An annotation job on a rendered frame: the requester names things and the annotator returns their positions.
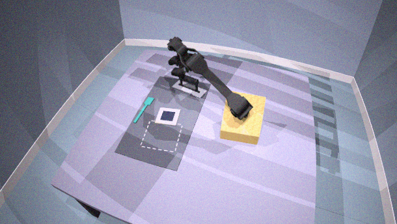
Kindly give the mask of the turquoise small trowel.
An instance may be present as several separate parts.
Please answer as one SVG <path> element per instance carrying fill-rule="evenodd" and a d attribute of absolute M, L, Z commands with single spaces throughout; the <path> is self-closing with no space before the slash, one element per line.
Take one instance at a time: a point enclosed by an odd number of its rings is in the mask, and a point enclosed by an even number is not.
<path fill-rule="evenodd" d="M 150 98 L 150 97 L 147 98 L 147 100 L 144 103 L 145 105 L 144 105 L 143 109 L 141 110 L 141 112 L 139 113 L 139 115 L 137 116 L 137 118 L 135 119 L 135 121 L 133 123 L 136 123 L 139 120 L 140 116 L 143 114 L 143 111 L 146 109 L 146 107 L 148 105 L 150 105 L 152 103 L 152 101 L 154 101 L 154 98 Z"/>

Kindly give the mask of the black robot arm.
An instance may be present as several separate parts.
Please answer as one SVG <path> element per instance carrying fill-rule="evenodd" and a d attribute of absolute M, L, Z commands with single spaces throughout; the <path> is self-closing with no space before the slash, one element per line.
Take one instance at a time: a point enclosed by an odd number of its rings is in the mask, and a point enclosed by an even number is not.
<path fill-rule="evenodd" d="M 253 105 L 247 101 L 243 96 L 233 93 L 209 68 L 207 62 L 196 49 L 187 48 L 186 45 L 178 37 L 174 37 L 169 40 L 167 44 L 169 51 L 175 51 L 177 55 L 173 56 L 168 62 L 169 65 L 174 64 L 178 66 L 178 56 L 182 64 L 184 64 L 189 71 L 194 71 L 194 73 L 203 75 L 225 98 L 227 104 L 230 108 L 231 114 L 241 120 L 243 117 L 248 117 L 249 111 L 253 108 Z M 197 52 L 194 53 L 185 63 L 184 58 L 187 56 L 187 52 Z"/>

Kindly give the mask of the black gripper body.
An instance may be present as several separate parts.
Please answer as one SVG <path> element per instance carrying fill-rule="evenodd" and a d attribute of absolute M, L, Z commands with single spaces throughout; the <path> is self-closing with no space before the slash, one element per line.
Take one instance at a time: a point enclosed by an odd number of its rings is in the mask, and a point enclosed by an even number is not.
<path fill-rule="evenodd" d="M 184 58 L 184 63 L 185 63 L 192 55 L 193 55 L 192 53 L 187 53 L 187 56 L 186 56 L 186 57 L 183 57 L 183 58 Z M 181 63 L 180 58 L 179 58 L 178 56 L 176 57 L 176 59 L 178 59 L 179 68 L 174 67 L 174 68 L 172 69 L 172 71 L 171 71 L 171 75 L 172 75 L 172 76 L 182 77 L 183 74 L 184 74 L 185 65 Z M 187 63 L 185 63 L 185 64 L 187 64 Z"/>

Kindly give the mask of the white square tile with dark blue centre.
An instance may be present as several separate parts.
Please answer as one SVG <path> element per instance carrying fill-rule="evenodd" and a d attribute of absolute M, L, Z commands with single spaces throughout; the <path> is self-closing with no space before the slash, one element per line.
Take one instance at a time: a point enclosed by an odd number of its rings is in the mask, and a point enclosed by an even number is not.
<path fill-rule="evenodd" d="M 179 114 L 180 114 L 180 109 L 170 109 L 170 108 L 160 107 L 155 123 L 175 126 Z"/>

